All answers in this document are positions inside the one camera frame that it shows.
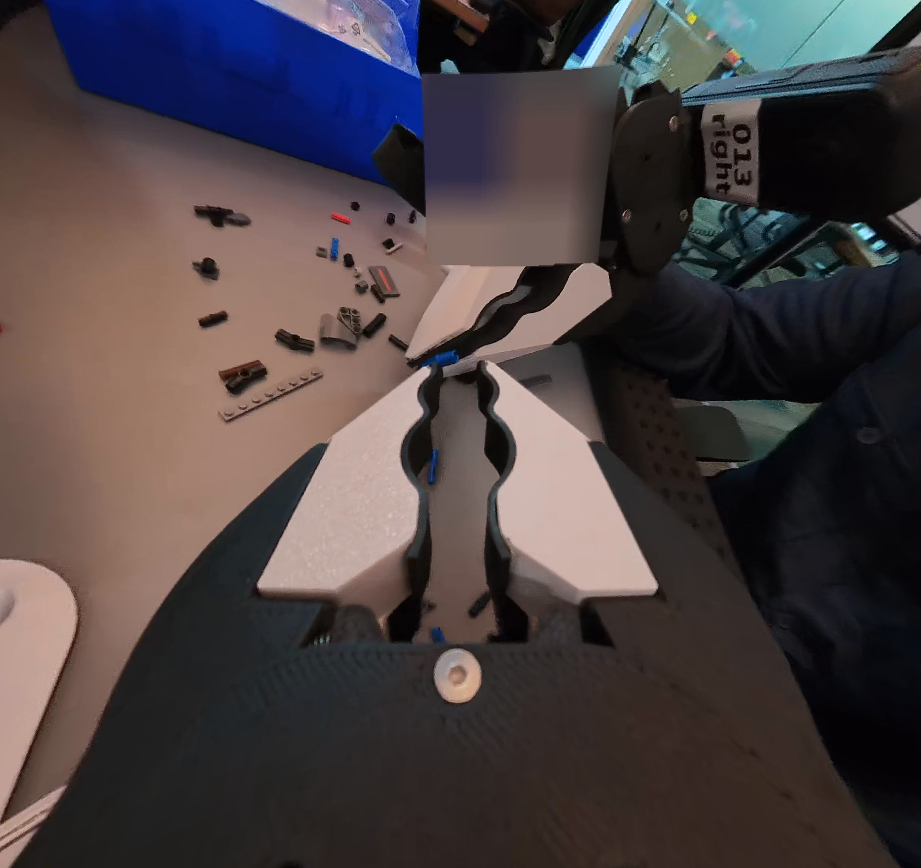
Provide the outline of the person's dark blue clothing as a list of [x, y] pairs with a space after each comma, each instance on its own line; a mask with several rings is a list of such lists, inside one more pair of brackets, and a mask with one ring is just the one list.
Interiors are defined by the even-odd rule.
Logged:
[[919, 383], [914, 332], [711, 479], [823, 745], [901, 866], [920, 851]]

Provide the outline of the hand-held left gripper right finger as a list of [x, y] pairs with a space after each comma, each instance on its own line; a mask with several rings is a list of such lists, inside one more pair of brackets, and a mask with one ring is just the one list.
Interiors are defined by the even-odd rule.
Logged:
[[659, 590], [602, 467], [614, 455], [498, 365], [477, 366], [487, 498], [484, 562], [497, 638], [523, 642], [568, 606]]

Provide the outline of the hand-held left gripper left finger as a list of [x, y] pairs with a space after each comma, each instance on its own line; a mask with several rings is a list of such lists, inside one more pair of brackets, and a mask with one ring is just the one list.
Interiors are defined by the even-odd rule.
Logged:
[[393, 642], [419, 632], [431, 573], [420, 475], [444, 373], [416, 371], [335, 433], [260, 575], [260, 596], [361, 606]]

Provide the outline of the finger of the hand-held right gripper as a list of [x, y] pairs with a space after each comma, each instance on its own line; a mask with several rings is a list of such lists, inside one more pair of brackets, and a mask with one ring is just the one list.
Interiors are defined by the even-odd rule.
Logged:
[[611, 298], [607, 270], [596, 264], [582, 264], [546, 306], [538, 309], [533, 298], [526, 301], [530, 310], [517, 319], [505, 336], [478, 345], [460, 364], [476, 365], [482, 360], [500, 364], [552, 347]]
[[456, 351], [460, 359], [449, 368], [476, 368], [484, 359], [502, 363], [536, 352], [535, 345], [513, 347], [500, 340], [475, 345], [467, 353], [466, 345], [459, 343], [491, 302], [514, 292], [524, 270], [523, 266], [452, 266], [413, 333], [405, 353], [407, 364], [420, 368], [433, 356]]

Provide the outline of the long grey lego plate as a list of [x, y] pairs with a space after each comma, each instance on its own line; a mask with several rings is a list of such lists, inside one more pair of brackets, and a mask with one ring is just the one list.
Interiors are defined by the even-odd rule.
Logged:
[[229, 392], [215, 414], [229, 424], [311, 387], [323, 380], [325, 374], [320, 368], [309, 368], [280, 379], [265, 376], [249, 380], [240, 390]]

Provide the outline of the black perforated chair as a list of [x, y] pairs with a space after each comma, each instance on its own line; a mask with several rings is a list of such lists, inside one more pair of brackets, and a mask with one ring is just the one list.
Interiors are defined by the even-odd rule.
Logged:
[[605, 442], [743, 582], [743, 573], [673, 405], [657, 375], [606, 350], [583, 349]]

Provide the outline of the black angular object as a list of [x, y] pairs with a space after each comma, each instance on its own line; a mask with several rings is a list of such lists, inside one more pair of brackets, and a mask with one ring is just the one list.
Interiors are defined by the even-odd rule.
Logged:
[[394, 124], [371, 154], [380, 178], [422, 216], [426, 215], [425, 157], [422, 139]]

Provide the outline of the blue box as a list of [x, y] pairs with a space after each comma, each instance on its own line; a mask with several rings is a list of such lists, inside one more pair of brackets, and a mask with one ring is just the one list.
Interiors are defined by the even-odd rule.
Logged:
[[77, 85], [380, 182], [394, 125], [423, 136], [419, 75], [257, 0], [43, 0]]

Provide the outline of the person's right forearm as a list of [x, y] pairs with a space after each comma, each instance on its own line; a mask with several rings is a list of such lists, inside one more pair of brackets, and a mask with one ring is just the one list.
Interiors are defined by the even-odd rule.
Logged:
[[679, 397], [817, 403], [919, 329], [920, 260], [736, 289], [666, 266], [590, 343], [666, 380]]

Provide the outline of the white flat plate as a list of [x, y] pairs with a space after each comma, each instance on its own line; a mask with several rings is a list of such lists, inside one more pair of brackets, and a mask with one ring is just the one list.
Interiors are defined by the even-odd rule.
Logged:
[[16, 789], [75, 640], [67, 582], [36, 562], [1, 560], [1, 812]]

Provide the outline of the brown and black lego piece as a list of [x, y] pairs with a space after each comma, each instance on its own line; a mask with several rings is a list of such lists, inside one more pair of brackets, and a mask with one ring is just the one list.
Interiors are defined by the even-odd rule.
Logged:
[[259, 380], [264, 379], [267, 374], [267, 367], [259, 359], [221, 369], [217, 373], [224, 390], [235, 396], [246, 391]]

